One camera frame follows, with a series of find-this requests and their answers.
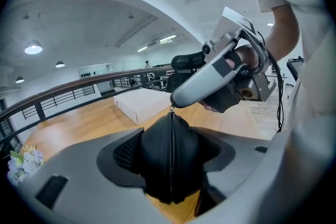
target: wooden floor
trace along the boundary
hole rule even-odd
[[[183,117],[190,126],[271,139],[277,129],[276,106],[275,97],[270,98],[269,103],[241,102],[224,114],[206,111],[200,104],[175,109],[174,112]],[[36,145],[48,160],[63,148],[75,143],[136,127],[146,129],[168,111],[167,108],[146,122],[136,125],[114,105],[113,98],[109,98],[38,124],[26,145]],[[196,193],[178,205],[169,206],[152,197],[149,199],[171,221],[184,223],[194,218],[198,195],[199,193]]]

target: black slot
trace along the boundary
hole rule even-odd
[[[36,199],[46,207],[52,209],[67,182],[68,179],[63,176],[52,176],[36,195]]]
[[[262,152],[262,153],[266,153],[267,152],[267,148],[264,147],[264,146],[257,146],[254,150]]]

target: person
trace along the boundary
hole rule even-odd
[[[146,63],[145,68],[152,68],[152,66],[149,64],[148,60],[145,63]]]
[[[282,130],[292,130],[306,119],[335,112],[336,103],[332,92],[336,86],[334,82],[330,82],[333,79],[330,79],[330,76],[328,79],[326,75],[334,70],[332,58],[336,56],[335,26],[324,1],[257,0],[257,4],[260,12],[272,12],[274,15],[275,22],[265,39],[265,44],[277,61],[294,49],[301,32],[305,66],[300,71],[299,79],[289,98]],[[236,52],[242,62],[251,68],[258,65],[258,56],[250,45],[238,47]],[[323,60],[324,58],[329,58],[329,63]],[[228,59],[227,62],[234,67],[231,60]],[[327,92],[322,92],[321,87],[327,89]],[[205,109],[210,110],[211,107],[205,105]]]

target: black cable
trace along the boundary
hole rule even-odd
[[[264,46],[266,47],[266,44],[265,44],[265,40],[264,40],[264,37],[262,36],[262,34],[257,31],[258,34],[260,34],[261,38],[262,38],[262,43],[264,44]],[[274,69],[275,69],[275,72],[277,74],[277,79],[278,79],[278,90],[279,90],[279,105],[278,105],[278,110],[277,110],[277,119],[278,119],[278,127],[279,127],[279,130],[278,132],[281,131],[282,129],[282,125],[283,125],[283,120],[284,120],[284,117],[283,117],[283,105],[282,105],[282,94],[283,94],[283,88],[284,88],[284,85],[283,85],[283,82],[282,82],[282,77],[281,77],[281,73],[280,73],[280,69],[279,69],[279,66],[275,60],[275,58],[273,57],[273,55],[268,51],[268,58],[270,59],[270,61],[272,62],[273,66],[274,66]]]

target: white box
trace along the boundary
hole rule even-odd
[[[170,93],[137,89],[118,94],[115,105],[133,122],[141,124],[171,106]]]

